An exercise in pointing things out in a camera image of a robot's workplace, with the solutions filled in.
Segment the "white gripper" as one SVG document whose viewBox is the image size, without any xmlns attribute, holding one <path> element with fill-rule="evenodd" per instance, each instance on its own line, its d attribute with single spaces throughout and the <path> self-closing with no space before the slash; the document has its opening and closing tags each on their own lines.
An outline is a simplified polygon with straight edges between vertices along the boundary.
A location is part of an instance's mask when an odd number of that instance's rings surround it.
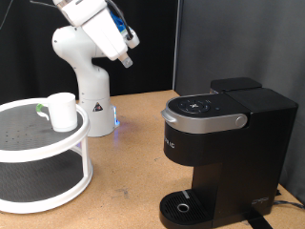
<svg viewBox="0 0 305 229">
<path fill-rule="evenodd" d="M 88 22 L 84 23 L 82 29 L 110 60 L 119 58 L 128 50 L 107 9 L 103 9 Z M 132 65 L 132 60 L 127 54 L 122 57 L 122 64 L 125 68 L 129 68 Z"/>
</svg>

